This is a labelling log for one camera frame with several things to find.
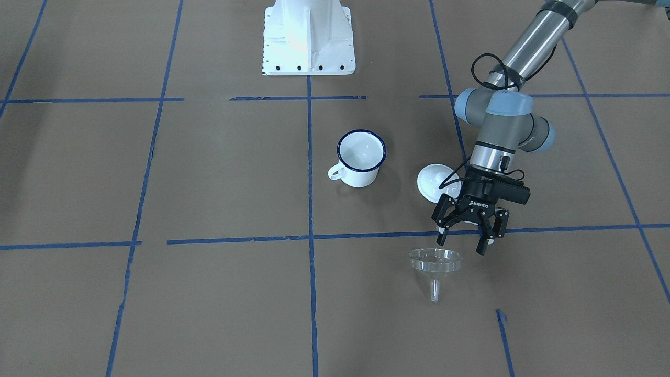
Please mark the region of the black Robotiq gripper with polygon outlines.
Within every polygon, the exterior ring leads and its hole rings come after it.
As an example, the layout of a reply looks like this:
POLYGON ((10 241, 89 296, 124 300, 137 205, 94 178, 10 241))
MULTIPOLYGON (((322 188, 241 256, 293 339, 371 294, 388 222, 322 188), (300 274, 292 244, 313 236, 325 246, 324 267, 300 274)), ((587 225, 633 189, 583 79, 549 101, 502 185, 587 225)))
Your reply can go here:
POLYGON ((463 180, 459 197, 442 194, 433 210, 431 219, 438 229, 436 243, 444 246, 449 229, 460 222, 476 224, 481 231, 476 253, 483 256, 496 238, 503 238, 509 222, 510 212, 496 208, 499 200, 499 184, 503 175, 489 170, 469 168, 463 180))

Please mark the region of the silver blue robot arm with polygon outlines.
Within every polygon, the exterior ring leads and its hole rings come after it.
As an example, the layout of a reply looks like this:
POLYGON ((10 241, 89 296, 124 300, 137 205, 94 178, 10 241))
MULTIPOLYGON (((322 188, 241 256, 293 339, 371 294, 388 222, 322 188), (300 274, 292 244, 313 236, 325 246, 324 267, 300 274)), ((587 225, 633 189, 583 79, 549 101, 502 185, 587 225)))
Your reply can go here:
POLYGON ((436 243, 444 246, 457 224, 474 225, 478 255, 507 233, 510 211, 500 205, 526 205, 531 189, 524 172, 514 169, 517 153, 545 152, 555 142, 556 129, 534 112, 534 99, 522 89, 555 55, 568 31, 597 1, 543 1, 526 29, 502 57, 481 53, 471 64, 476 87, 454 100, 457 118, 478 130, 472 152, 464 158, 462 177, 448 174, 440 189, 460 184, 455 195, 441 193, 431 219, 436 243))

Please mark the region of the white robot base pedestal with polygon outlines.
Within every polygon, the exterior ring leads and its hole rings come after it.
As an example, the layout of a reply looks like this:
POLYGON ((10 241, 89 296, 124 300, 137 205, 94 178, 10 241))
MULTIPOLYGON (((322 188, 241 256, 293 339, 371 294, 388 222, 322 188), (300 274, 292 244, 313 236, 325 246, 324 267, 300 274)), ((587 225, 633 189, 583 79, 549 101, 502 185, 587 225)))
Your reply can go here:
POLYGON ((340 1, 275 1, 264 14, 262 74, 352 75, 350 9, 340 1))

